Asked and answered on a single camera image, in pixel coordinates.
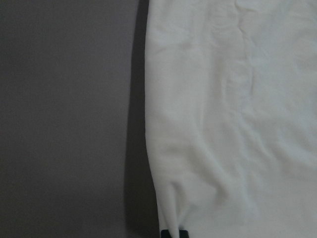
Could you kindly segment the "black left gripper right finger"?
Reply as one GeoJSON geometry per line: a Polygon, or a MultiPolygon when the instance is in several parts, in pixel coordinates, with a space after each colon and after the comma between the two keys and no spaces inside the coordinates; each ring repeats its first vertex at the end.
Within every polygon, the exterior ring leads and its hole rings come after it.
{"type": "Polygon", "coordinates": [[[179,238],[188,238],[187,230],[179,230],[179,238]]]}

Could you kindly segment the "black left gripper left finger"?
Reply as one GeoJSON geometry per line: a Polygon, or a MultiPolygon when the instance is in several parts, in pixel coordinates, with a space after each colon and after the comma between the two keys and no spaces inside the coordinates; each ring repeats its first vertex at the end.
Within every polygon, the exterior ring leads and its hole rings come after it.
{"type": "Polygon", "coordinates": [[[160,237],[161,238],[171,238],[171,234],[170,234],[169,230],[161,230],[160,237]]]}

